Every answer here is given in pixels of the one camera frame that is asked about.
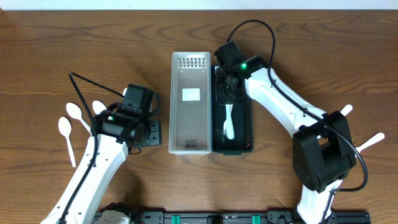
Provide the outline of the white plastic fork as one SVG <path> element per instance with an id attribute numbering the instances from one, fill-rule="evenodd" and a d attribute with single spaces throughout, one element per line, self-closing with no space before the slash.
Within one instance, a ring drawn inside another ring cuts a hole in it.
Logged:
<path id="1" fill-rule="evenodd" d="M 224 125 L 223 125 L 223 133 L 230 140 L 234 139 L 234 127 L 233 127 L 233 121 L 232 121 L 232 116 L 231 116 L 232 109 L 233 109 L 233 105 L 231 105 L 231 104 L 225 105 L 226 119 L 225 119 Z"/>
<path id="2" fill-rule="evenodd" d="M 350 104 L 347 104 L 340 110 L 340 113 L 343 116 L 347 116 L 350 112 L 352 112 L 352 110 L 353 110 L 353 106 Z"/>

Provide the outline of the clear plastic perforated basket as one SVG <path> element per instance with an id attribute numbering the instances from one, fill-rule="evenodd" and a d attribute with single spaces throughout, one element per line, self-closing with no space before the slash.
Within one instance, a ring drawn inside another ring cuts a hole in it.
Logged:
<path id="1" fill-rule="evenodd" d="M 199 88 L 200 101 L 182 101 L 183 88 Z M 212 151 L 211 55 L 174 52 L 170 87 L 169 153 L 204 155 Z"/>

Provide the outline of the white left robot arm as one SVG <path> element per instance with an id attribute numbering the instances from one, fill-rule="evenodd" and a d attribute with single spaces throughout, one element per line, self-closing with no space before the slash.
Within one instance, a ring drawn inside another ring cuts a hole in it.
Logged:
<path id="1" fill-rule="evenodd" d="M 111 179 L 131 149 L 161 145 L 158 119 L 103 110 L 93 121 L 85 155 L 42 223 L 92 223 Z"/>

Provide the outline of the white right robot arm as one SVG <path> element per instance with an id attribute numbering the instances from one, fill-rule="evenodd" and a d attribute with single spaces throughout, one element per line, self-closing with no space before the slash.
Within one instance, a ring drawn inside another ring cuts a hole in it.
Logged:
<path id="1" fill-rule="evenodd" d="M 288 87 L 260 56 L 217 55 L 221 80 L 217 84 L 222 104 L 254 100 L 283 125 L 293 139 L 293 168 L 303 184 L 297 206 L 305 223 L 322 223 L 342 180 L 356 165 L 346 116 L 311 105 Z"/>

